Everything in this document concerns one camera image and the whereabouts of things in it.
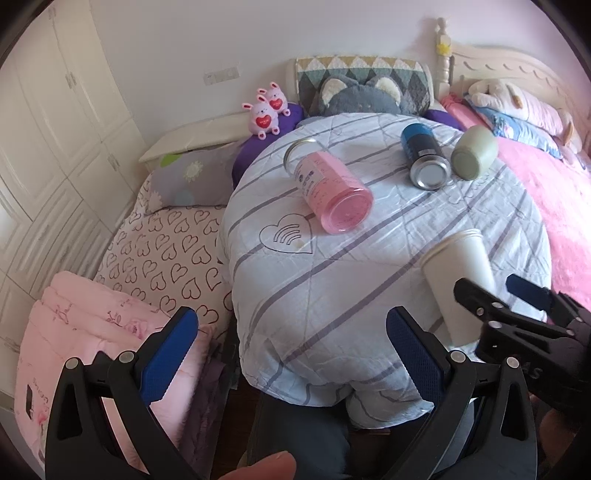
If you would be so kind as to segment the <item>person's hand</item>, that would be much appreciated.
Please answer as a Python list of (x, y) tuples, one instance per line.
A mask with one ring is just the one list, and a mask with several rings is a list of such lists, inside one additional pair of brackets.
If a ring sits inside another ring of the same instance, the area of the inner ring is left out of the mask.
[(293, 480), (297, 471), (294, 456), (283, 451), (241, 467), (221, 477), (221, 480)]

